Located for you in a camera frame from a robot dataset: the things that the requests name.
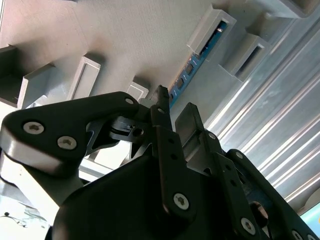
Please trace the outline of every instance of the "metallic ribbed surface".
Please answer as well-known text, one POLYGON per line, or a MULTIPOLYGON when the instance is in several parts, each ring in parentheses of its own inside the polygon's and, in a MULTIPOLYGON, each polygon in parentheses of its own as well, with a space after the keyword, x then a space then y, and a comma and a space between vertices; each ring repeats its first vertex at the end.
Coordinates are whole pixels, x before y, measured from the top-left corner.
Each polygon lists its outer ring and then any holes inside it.
POLYGON ((245 153, 296 211, 320 188, 319 17, 317 9, 292 20, 259 69, 206 121, 222 146, 245 153))

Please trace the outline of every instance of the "black plastic bracket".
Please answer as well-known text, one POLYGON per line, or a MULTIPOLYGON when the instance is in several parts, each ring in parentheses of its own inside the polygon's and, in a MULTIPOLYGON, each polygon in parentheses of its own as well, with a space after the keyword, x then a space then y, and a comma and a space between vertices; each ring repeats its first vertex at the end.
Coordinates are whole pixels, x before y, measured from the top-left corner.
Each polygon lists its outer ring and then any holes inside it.
POLYGON ((247 202, 234 163, 219 153, 214 153, 211 161, 215 166, 216 177, 221 185, 227 206, 226 211, 231 223, 229 231, 233 231, 236 236, 244 239, 267 239, 266 236, 263 238, 261 235, 261 229, 247 202), (245 230, 243 224, 247 224, 248 230, 245 230))
POLYGON ((171 217, 192 222, 196 217, 192 188, 188 184, 187 165, 179 135, 172 131, 169 113, 169 94, 165 87, 159 86, 156 102, 150 108, 151 124, 154 131, 152 155, 159 161, 161 198, 164 211, 171 217), (176 194, 186 197, 187 209, 179 208, 174 201, 176 194))
POLYGON ((268 214, 268 231, 271 239, 296 240, 295 232, 303 239, 309 239, 308 235, 317 239, 312 230, 242 152, 231 149, 225 156, 234 162, 235 166, 252 184, 252 191, 248 193, 246 198, 250 202, 261 203, 265 208, 268 214))
MULTIPOLYGON (((8 157, 19 163, 52 176, 69 177, 78 170, 88 148, 95 145, 104 125, 118 116, 135 116, 139 106, 129 94, 113 92, 15 111, 2 122, 0 144, 8 157), (23 127, 28 122, 40 123, 44 131, 27 133, 23 127), (57 141, 62 136, 72 137, 76 148, 60 148, 57 141)), ((108 135, 103 138, 104 146, 118 143, 108 135)))
POLYGON ((196 171, 209 171, 212 175, 215 169, 210 167, 209 153, 223 154, 218 138, 205 130, 196 105, 188 103, 175 121, 175 131, 179 134, 188 167, 196 171))

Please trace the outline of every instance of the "gray plastic housing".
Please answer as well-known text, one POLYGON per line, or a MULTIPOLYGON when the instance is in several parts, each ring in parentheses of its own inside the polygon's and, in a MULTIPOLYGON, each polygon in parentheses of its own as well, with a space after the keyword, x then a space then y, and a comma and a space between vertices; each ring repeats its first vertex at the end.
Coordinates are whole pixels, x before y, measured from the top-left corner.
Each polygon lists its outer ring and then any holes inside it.
POLYGON ((47 83, 51 80, 55 67, 47 64, 22 79, 17 108, 25 109, 46 94, 47 83))
POLYGON ((308 17, 320 0, 251 0, 257 2, 274 17, 300 19, 308 17))
POLYGON ((80 60, 75 72, 67 101, 89 97, 91 90, 98 77, 101 65, 86 56, 80 60))
POLYGON ((136 83, 136 79, 137 77, 135 76, 126 92, 138 101, 139 99, 144 99, 148 95, 149 90, 144 86, 136 83))
POLYGON ((210 56, 212 56, 213 52, 217 49, 217 46, 223 42, 224 38, 229 34, 237 22, 237 20, 225 11, 214 9, 212 4, 205 12, 186 45, 191 48, 195 54, 200 54, 221 21, 227 24, 227 28, 223 31, 218 43, 210 52, 210 56))
POLYGON ((257 35, 247 33, 223 67, 231 76, 244 82, 270 51, 270 44, 257 35))
POLYGON ((11 45, 0 48, 0 102, 17 107, 22 79, 18 49, 11 45))

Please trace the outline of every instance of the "corrugated metal panel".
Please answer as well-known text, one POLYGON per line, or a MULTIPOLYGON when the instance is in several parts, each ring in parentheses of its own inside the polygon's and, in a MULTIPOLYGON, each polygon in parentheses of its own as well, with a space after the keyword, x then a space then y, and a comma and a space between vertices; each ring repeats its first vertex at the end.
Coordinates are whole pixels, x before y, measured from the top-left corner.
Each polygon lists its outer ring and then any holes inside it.
POLYGON ((292 20, 206 121, 222 146, 245 153, 296 211, 320 188, 319 16, 317 9, 292 20))

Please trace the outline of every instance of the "white plastic part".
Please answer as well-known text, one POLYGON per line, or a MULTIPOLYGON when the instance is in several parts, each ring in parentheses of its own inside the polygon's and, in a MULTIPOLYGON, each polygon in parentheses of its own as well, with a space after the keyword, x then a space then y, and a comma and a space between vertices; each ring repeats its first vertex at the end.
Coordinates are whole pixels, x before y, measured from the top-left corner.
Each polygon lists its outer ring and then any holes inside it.
POLYGON ((128 94, 130 94, 135 100, 144 99, 147 94, 149 93, 149 90, 138 83, 134 82, 135 79, 133 79, 132 83, 130 84, 128 90, 126 91, 128 94))
POLYGON ((270 44, 257 35, 247 33, 222 67, 231 75, 244 82, 259 66, 270 51, 270 44))
POLYGON ((214 9, 212 4, 205 12, 186 45, 190 47, 195 54, 200 54, 221 21, 227 24, 227 28, 223 31, 222 36, 211 52, 215 51, 216 47, 223 42, 224 38, 229 34, 237 20, 223 10, 214 9))
POLYGON ((272 16, 292 19, 308 17, 320 3, 320 0, 252 0, 254 1, 272 16))
POLYGON ((18 109, 29 107, 46 93, 47 83, 54 68, 47 64, 23 77, 17 102, 18 109))
POLYGON ((66 100, 89 97, 99 74, 101 65, 86 56, 80 60, 75 72, 68 97, 66 100))
POLYGON ((120 167, 130 151, 130 142, 120 141, 116 146, 99 150, 94 161, 109 169, 120 167))

